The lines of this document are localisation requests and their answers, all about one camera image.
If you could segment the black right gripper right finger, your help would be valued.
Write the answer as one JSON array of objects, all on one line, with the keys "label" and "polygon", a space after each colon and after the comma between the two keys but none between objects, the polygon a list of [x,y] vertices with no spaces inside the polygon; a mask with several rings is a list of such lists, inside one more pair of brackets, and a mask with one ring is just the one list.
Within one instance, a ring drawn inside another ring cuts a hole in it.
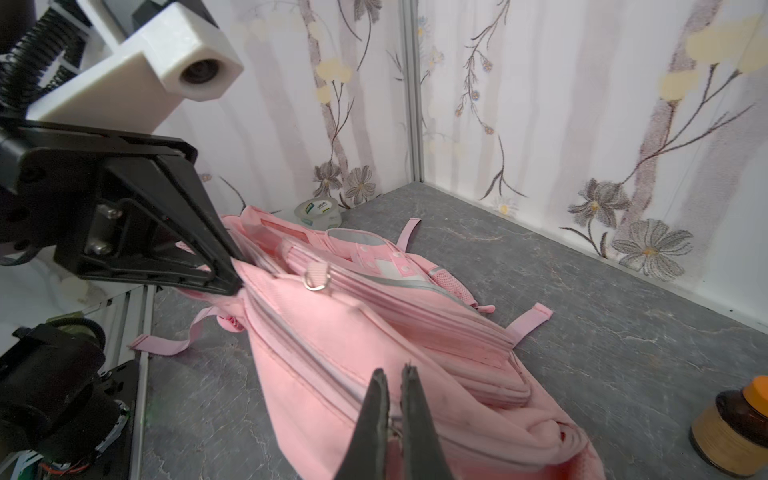
[{"label": "black right gripper right finger", "polygon": [[404,478],[453,480],[415,366],[403,368],[401,390]]}]

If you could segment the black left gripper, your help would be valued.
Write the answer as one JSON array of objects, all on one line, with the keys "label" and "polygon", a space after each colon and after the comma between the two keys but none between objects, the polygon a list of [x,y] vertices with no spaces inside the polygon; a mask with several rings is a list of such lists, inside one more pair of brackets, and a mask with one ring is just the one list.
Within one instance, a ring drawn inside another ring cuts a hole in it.
[{"label": "black left gripper", "polygon": [[63,237],[54,259],[81,278],[234,295],[243,255],[196,159],[179,138],[3,116],[1,250]]}]

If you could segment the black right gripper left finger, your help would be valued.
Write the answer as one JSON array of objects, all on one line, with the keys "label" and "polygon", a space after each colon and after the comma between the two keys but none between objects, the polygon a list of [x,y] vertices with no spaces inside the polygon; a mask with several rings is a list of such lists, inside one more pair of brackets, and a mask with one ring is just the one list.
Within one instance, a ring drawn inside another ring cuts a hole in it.
[{"label": "black right gripper left finger", "polygon": [[335,480],[386,478],[389,409],[387,377],[382,369],[376,369]]}]

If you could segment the pink student backpack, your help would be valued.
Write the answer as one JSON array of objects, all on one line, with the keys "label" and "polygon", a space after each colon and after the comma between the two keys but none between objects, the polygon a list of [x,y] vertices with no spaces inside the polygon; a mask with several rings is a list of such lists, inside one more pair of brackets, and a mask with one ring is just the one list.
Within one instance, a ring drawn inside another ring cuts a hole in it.
[{"label": "pink student backpack", "polygon": [[205,316],[246,332],[280,450],[304,479],[342,465],[372,375],[389,384],[387,473],[401,477],[401,373],[414,368],[457,479],[601,479],[587,434],[515,355],[551,318],[542,304],[493,323],[448,271],[397,241],[315,231],[249,207],[223,218],[242,287],[202,294]]}]

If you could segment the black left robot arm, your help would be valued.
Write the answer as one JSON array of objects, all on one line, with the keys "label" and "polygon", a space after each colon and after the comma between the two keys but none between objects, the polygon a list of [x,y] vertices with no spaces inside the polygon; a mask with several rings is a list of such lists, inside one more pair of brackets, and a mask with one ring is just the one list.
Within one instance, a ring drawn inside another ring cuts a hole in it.
[{"label": "black left robot arm", "polygon": [[[197,152],[157,134],[184,101],[242,72],[201,1],[1,5],[1,264],[51,249],[79,280],[231,295],[240,250],[199,178]],[[104,329],[65,317],[19,327],[1,357],[1,448],[49,475],[124,457],[138,366],[105,367]]]}]

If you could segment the clear tape roll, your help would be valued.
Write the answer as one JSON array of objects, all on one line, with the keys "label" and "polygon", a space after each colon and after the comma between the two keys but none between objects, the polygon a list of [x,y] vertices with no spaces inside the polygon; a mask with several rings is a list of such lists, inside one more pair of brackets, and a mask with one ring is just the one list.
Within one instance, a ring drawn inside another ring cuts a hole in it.
[{"label": "clear tape roll", "polygon": [[339,204],[329,197],[304,201],[294,209],[294,216],[300,224],[316,231],[339,228],[342,224]]}]

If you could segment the small brown orange-capped bottle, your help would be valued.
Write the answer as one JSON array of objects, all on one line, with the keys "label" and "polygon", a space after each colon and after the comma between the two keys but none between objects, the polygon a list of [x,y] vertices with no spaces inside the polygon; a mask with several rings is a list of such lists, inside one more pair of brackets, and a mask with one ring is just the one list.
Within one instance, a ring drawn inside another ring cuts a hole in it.
[{"label": "small brown orange-capped bottle", "polygon": [[747,479],[767,467],[767,377],[718,393],[692,423],[689,441],[721,472]]}]

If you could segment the aluminium mounting rail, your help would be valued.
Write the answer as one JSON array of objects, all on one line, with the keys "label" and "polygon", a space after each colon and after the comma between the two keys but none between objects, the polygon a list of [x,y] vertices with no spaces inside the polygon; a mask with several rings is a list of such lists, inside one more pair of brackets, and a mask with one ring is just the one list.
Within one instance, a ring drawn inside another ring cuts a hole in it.
[{"label": "aluminium mounting rail", "polygon": [[129,344],[152,332],[155,293],[152,286],[139,286],[86,312],[86,317],[98,322],[106,333],[106,362],[102,369],[120,375],[122,364],[129,364],[127,392],[117,396],[129,404],[131,415],[125,432],[80,476],[82,479],[140,479],[144,473],[149,360],[146,353],[130,349]]}]

